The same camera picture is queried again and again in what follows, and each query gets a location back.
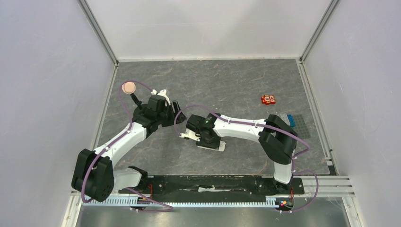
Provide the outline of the white remote control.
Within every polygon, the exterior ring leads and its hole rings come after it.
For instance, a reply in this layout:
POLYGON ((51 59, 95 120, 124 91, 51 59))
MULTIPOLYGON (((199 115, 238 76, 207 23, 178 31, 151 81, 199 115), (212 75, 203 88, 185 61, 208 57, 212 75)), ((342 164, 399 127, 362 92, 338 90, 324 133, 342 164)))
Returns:
POLYGON ((208 150, 214 150, 214 151, 219 151, 219 152, 223 152, 225 150, 226 147, 226 143, 224 141, 219 142, 219 144, 217 146, 215 145, 201 145, 200 143, 196 143, 197 147, 199 148, 203 148, 203 149, 208 149, 208 150))

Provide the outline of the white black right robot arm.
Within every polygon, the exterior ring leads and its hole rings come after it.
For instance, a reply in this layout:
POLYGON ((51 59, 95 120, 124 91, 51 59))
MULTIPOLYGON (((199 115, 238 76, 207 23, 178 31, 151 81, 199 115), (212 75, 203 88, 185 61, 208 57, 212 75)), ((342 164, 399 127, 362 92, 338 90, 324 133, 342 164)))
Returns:
POLYGON ((200 148, 223 151, 223 137, 240 138, 257 142, 274 163, 273 187, 285 193, 292 187, 292 158, 296 148, 297 133, 279 116, 271 114, 267 119, 247 120, 221 114, 209 114, 206 118, 191 115, 181 138, 196 141, 200 148))

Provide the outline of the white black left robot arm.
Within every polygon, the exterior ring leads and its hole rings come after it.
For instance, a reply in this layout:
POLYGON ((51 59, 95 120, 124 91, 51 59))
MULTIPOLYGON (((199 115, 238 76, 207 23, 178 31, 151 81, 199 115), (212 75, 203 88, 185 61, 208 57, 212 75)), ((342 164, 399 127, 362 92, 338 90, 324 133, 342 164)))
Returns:
POLYGON ((78 154, 71 187, 90 200, 103 202, 118 190, 131 187, 137 193, 148 188, 147 172, 130 166, 115 170, 119 160, 136 145, 147 139, 160 127, 182 123, 186 116, 176 100, 168 101, 161 95, 152 95, 147 103, 134 98, 131 121, 116 136, 94 150, 83 149, 78 154))

